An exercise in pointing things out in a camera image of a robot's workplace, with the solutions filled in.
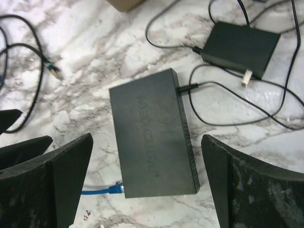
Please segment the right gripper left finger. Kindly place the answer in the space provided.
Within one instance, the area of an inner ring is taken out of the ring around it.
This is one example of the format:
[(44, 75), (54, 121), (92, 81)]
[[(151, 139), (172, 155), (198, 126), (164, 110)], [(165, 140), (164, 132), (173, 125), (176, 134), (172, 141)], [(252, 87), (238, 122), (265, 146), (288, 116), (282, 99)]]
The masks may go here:
[(86, 133), (66, 145), (0, 170), (3, 228), (67, 228), (74, 223), (93, 138)]

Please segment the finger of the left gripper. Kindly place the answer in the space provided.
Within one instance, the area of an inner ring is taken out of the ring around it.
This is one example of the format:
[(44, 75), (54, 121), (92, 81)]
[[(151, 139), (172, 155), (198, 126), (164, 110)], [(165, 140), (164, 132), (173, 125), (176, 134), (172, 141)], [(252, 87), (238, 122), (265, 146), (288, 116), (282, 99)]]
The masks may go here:
[(0, 134), (4, 133), (11, 127), (17, 119), (21, 116), (22, 112), (18, 109), (1, 110), (0, 111)]
[(0, 169), (6, 169), (42, 155), (51, 145), (50, 136), (42, 136), (0, 149)]

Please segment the black power adapter with cable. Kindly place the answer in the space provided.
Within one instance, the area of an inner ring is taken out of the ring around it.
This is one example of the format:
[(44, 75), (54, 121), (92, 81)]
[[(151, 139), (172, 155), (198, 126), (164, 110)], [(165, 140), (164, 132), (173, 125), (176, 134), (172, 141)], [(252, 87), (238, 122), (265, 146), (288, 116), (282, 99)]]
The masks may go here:
[[(254, 23), (259, 17), (262, 16), (262, 14), (266, 13), (268, 10), (276, 7), (277, 5), (285, 3), (286, 1), (281, 0), (272, 5), (269, 5), (268, 7), (264, 8), (259, 14), (257, 14), (252, 20), (250, 20), (243, 2), (238, 1), (238, 4), (243, 12), (246, 21), (244, 25), (231, 24), (223, 21), (214, 21), (212, 31), (203, 48), (200, 48), (198, 46), (191, 46), (189, 44), (171, 46), (170, 48), (189, 48), (194, 53), (197, 53), (202, 57), (204, 64), (196, 66), (192, 70), (191, 75), (193, 75), (195, 71), (201, 67), (217, 67), (227, 73), (230, 73), (233, 76), (240, 77), (242, 79), (241, 84), (244, 87), (248, 85), (251, 79), (265, 83), (266, 81), (263, 80), (262, 77), (266, 71), (266, 68), (277, 46), (281, 34), (259, 30), (251, 27), (251, 24)], [(294, 17), (294, 27), (284, 30), (282, 33), (285, 34), (291, 31), (295, 31), (297, 44), (291, 59), (285, 83), (284, 85), (279, 85), (279, 88), (283, 90), (282, 101), (279, 108), (273, 114), (270, 114), (256, 104), (241, 97), (226, 86), (218, 82), (214, 82), (215, 85), (222, 87), (243, 102), (249, 104), (250, 106), (265, 114), (264, 118), (246, 123), (243, 122), (240, 123), (240, 125), (255, 124), (266, 119), (272, 119), (277, 124), (288, 130), (297, 131), (303, 130), (304, 128), (303, 126), (286, 125), (276, 119), (276, 115), (283, 108), (287, 93), (290, 93), (301, 105), (304, 103), (297, 94), (288, 89), (288, 83), (292, 68), (301, 46), (300, 26), (303, 25), (302, 22), (298, 21), (295, 1), (292, 0), (290, 3)]]

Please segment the black network switch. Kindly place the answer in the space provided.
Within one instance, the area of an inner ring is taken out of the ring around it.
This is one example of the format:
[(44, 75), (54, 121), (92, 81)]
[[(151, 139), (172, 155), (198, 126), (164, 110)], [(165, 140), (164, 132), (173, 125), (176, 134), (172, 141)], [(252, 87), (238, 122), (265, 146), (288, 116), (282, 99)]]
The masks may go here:
[(126, 198), (200, 189), (179, 88), (169, 68), (109, 90)]

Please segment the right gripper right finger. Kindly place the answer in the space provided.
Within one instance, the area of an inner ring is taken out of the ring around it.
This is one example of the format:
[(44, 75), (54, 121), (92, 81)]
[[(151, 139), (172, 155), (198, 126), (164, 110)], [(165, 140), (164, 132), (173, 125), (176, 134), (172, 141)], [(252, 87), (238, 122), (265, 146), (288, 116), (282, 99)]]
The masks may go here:
[(304, 175), (205, 134), (202, 155), (222, 228), (302, 228)]

